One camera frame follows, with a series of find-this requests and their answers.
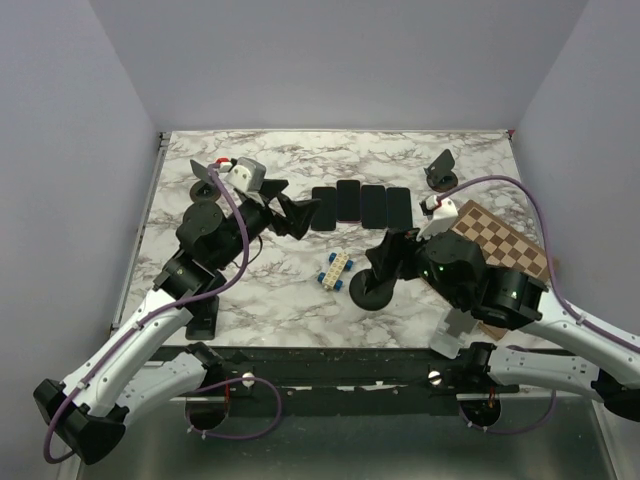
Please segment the blue-edged phone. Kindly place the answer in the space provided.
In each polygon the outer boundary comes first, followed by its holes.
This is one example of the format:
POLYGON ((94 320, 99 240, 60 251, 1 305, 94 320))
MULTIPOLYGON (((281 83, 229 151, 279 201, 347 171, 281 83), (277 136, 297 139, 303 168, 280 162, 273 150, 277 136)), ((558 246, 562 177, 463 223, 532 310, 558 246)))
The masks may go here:
POLYGON ((405 187, 389 187, 386 190, 387 228, 409 230, 413 228, 410 190, 405 187))

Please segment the black smartphone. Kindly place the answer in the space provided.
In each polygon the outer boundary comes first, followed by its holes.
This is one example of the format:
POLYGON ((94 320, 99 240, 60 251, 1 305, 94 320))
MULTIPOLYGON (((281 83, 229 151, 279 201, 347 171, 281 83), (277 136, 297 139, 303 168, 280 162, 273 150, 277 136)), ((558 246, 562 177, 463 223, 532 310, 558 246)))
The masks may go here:
POLYGON ((358 180, 336 182, 336 219, 343 223, 361 221, 361 183, 358 180))

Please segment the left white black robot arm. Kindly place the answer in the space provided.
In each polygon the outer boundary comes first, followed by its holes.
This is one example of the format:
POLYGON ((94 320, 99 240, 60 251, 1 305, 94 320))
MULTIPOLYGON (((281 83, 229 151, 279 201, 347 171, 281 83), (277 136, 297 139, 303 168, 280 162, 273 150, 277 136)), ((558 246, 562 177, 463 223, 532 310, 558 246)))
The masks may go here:
POLYGON ((219 177, 211 179, 231 208, 225 215, 212 200, 192 203, 176 231, 179 249, 164 265, 138 309, 88 360, 64 379, 43 380, 33 393, 47 423, 43 456, 59 438, 87 464, 105 458, 139 417, 190 392, 214 393, 220 368, 197 344, 145 373, 143 367, 176 331, 215 305, 249 264, 252 240, 266 229, 301 239, 320 206, 317 199, 293 201, 285 180, 265 180, 236 204, 219 177))

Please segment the black pole phone stand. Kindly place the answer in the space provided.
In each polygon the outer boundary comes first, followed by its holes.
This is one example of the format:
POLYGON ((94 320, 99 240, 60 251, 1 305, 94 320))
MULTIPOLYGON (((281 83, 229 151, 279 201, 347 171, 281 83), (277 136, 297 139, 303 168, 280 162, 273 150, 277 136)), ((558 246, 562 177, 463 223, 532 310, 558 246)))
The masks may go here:
POLYGON ((353 303, 366 311, 379 311, 393 298, 396 279, 378 280, 372 269, 363 269, 355 274, 349 285, 353 303))

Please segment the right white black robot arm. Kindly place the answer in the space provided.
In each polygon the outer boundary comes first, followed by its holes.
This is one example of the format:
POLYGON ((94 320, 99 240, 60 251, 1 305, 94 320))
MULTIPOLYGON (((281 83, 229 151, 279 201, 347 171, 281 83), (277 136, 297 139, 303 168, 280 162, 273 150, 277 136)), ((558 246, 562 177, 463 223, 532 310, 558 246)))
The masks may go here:
POLYGON ((531 385, 602 403, 626 420, 639 419, 639 337, 578 312, 543 282, 516 269, 486 263, 480 246, 452 230, 429 239, 417 230, 389 231, 366 257, 371 266, 352 279, 353 302, 386 307, 399 280, 422 279, 455 311, 491 326, 539 337, 568 351, 561 357, 489 346, 464 362, 469 390, 531 385))

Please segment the black phone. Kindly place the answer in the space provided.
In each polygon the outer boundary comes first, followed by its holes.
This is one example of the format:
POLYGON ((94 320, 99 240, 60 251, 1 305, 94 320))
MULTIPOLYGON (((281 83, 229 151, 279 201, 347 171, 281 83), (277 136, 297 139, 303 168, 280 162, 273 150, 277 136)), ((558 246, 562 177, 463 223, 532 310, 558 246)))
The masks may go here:
POLYGON ((312 198, 320 201, 311 222, 316 232, 329 232, 336 229, 337 192, 335 187, 313 187, 312 198))
POLYGON ((365 229, 386 229, 386 188, 383 185, 363 185, 360 202, 362 227, 365 229))

